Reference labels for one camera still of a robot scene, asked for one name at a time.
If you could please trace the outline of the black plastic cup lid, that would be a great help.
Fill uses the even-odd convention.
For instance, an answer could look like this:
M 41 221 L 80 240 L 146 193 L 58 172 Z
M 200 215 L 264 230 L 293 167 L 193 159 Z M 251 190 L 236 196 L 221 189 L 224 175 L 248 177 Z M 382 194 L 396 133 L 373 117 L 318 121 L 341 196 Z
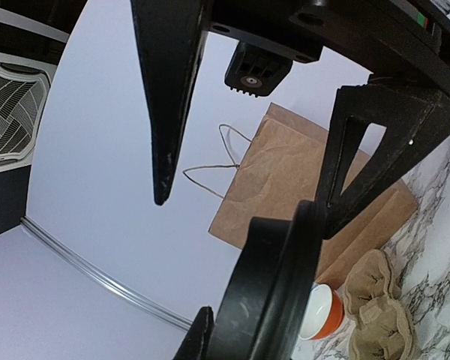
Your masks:
M 301 201 L 292 220 L 253 217 L 220 304 L 207 359 L 290 359 L 314 282 L 325 206 Z

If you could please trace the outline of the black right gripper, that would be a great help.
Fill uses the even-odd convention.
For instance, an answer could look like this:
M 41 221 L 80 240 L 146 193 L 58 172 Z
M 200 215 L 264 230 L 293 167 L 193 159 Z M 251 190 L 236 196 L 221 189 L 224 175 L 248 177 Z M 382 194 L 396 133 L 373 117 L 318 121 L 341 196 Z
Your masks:
M 299 62 L 328 47 L 365 68 L 450 68 L 450 19 L 432 1 L 214 1 L 210 29 Z

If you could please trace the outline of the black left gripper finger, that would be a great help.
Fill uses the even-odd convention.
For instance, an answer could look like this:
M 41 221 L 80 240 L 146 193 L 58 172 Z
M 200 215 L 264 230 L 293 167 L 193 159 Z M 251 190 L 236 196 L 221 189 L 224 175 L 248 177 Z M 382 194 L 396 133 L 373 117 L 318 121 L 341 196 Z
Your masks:
M 205 360 L 214 328 L 211 307 L 201 307 L 173 360 Z

